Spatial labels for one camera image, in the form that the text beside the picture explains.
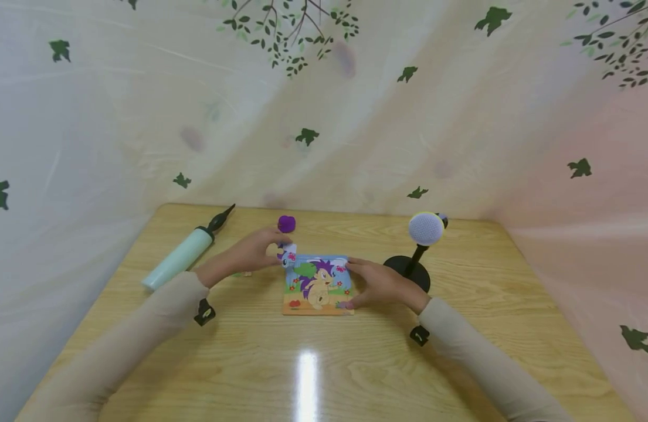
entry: hand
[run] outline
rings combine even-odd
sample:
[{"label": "hand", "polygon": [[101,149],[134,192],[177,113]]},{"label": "hand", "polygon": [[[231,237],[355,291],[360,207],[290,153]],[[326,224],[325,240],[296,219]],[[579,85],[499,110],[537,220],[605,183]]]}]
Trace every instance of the hand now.
[{"label": "hand", "polygon": [[347,270],[359,274],[367,283],[363,292],[347,302],[348,309],[356,309],[373,303],[401,302],[416,314],[420,314],[430,301],[430,297],[420,286],[390,267],[350,257],[347,262]]},{"label": "hand", "polygon": [[225,252],[211,257],[196,268],[195,272],[201,283],[211,288],[218,281],[234,273],[279,266],[281,264],[279,258],[269,257],[265,254],[265,250],[272,243],[291,243],[291,239],[276,227],[256,230]]}]

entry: black wrist tag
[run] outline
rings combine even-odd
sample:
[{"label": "black wrist tag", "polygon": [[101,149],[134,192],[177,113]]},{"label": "black wrist tag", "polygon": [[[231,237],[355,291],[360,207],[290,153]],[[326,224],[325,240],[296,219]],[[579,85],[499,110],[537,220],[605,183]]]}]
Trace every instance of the black wrist tag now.
[{"label": "black wrist tag", "polygon": [[429,339],[429,331],[421,325],[418,325],[416,328],[413,328],[410,332],[410,338],[414,339],[420,347],[424,346]]},{"label": "black wrist tag", "polygon": [[195,322],[203,326],[216,317],[216,311],[213,310],[207,299],[199,301],[198,314],[195,316]]}]

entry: black base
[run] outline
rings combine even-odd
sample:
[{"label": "black base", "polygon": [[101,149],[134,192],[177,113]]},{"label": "black base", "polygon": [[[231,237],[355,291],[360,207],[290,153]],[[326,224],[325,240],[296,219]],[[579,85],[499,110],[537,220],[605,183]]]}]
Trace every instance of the black base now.
[{"label": "black base", "polygon": [[[391,257],[387,259],[384,265],[390,267],[392,270],[398,272],[400,275],[403,275],[403,271],[408,266],[410,260],[411,258],[409,257],[396,255],[396,257]],[[420,288],[422,290],[425,290],[425,292],[429,292],[429,288],[432,285],[431,280],[429,278],[429,273],[421,263],[416,264],[415,270],[413,270],[413,274],[411,274],[410,277],[407,277],[407,279],[413,281],[413,283],[420,286]]]}]

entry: tree branch print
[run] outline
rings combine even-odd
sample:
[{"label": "tree branch print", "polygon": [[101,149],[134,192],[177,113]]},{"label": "tree branch print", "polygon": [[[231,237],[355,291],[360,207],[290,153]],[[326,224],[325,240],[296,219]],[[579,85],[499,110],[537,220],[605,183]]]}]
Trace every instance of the tree branch print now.
[{"label": "tree branch print", "polygon": [[[304,52],[307,45],[319,44],[319,51],[316,53],[317,59],[325,59],[331,49],[329,44],[333,43],[333,36],[327,36],[321,29],[322,14],[326,15],[334,22],[334,25],[341,31],[343,38],[347,41],[351,37],[359,35],[359,19],[356,16],[346,12],[351,7],[352,0],[347,0],[345,8],[332,8],[324,10],[321,0],[280,0],[282,10],[275,7],[275,0],[270,0],[270,4],[263,5],[261,10],[265,12],[262,21],[251,17],[249,14],[243,14],[244,8],[251,9],[250,6],[260,6],[260,0],[245,0],[241,6],[236,0],[218,0],[221,1],[222,7],[231,5],[235,12],[230,19],[223,21],[223,24],[216,28],[217,31],[224,31],[230,28],[236,33],[236,38],[243,39],[251,45],[260,46],[261,49],[270,53],[270,63],[272,67],[284,64],[287,76],[293,77],[298,75],[304,67],[309,66]],[[312,18],[311,12],[318,12],[319,24]],[[249,30],[249,23],[256,24],[252,31]],[[303,27],[307,23],[315,29],[318,34],[315,37],[301,36]],[[282,30],[283,24],[290,24],[292,29],[288,35],[284,35]]]},{"label": "tree branch print", "polygon": [[[573,17],[577,12],[587,17],[586,22],[599,21],[599,26],[589,33],[574,36],[573,40],[580,41],[584,47],[581,53],[594,57],[594,61],[603,61],[608,65],[603,72],[603,79],[615,74],[622,75],[620,88],[634,88],[648,84],[648,0],[620,1],[623,16],[610,21],[610,15],[599,13],[603,7],[599,1],[585,1],[574,4],[574,9],[567,16]],[[635,18],[633,29],[621,31],[627,19]],[[573,40],[568,40],[561,45],[572,45]]]}]

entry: wood grain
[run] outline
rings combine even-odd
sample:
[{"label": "wood grain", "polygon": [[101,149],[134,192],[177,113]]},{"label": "wood grain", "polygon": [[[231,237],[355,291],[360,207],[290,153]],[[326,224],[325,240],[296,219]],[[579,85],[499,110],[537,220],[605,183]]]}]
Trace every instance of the wood grain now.
[{"label": "wood grain", "polygon": [[[140,281],[219,207],[164,205],[70,338],[45,381],[147,298]],[[413,252],[405,217],[236,209],[204,257],[254,229],[297,218],[299,253],[383,262]],[[576,333],[496,223],[452,220],[422,258],[444,298],[519,362],[576,421],[632,421]],[[408,339],[416,317],[387,306],[354,316],[283,316],[283,269],[231,277],[218,313],[190,324],[128,378],[105,421],[499,421],[469,377]]]}]

